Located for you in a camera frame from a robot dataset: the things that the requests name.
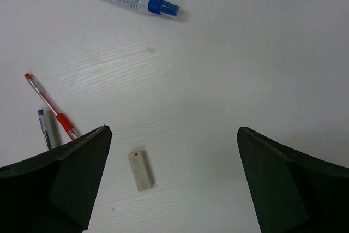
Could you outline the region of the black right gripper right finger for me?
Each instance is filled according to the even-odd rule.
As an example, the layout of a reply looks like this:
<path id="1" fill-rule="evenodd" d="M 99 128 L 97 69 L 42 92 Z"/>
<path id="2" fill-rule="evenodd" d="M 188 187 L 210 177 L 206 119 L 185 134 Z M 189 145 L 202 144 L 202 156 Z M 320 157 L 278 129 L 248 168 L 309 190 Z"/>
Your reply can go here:
<path id="1" fill-rule="evenodd" d="M 348 168 L 248 127 L 237 144 L 261 232 L 348 232 Z"/>

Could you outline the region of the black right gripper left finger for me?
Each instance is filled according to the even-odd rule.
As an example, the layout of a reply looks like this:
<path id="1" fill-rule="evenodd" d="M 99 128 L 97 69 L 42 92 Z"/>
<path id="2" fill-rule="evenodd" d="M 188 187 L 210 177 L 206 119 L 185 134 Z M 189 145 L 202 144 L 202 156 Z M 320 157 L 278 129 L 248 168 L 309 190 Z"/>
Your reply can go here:
<path id="1" fill-rule="evenodd" d="M 111 145 L 109 126 L 1 167 L 1 232 L 88 229 Z"/>

